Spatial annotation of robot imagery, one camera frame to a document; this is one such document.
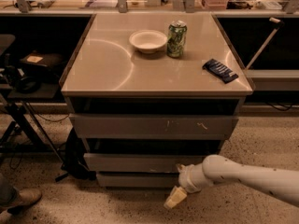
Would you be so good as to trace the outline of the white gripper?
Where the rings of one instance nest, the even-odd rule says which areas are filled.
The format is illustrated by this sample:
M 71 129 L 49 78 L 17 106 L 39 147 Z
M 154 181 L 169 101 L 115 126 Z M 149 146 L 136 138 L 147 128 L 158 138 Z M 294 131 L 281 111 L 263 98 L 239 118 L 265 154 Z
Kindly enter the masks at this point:
M 200 192 L 202 189 L 212 187 L 213 181 L 208 179 L 203 171 L 202 164 L 191 164 L 185 166 L 177 163 L 178 183 L 180 187 L 174 186 L 170 195 L 164 202 L 166 209 L 172 209 L 187 198 L 188 193 Z

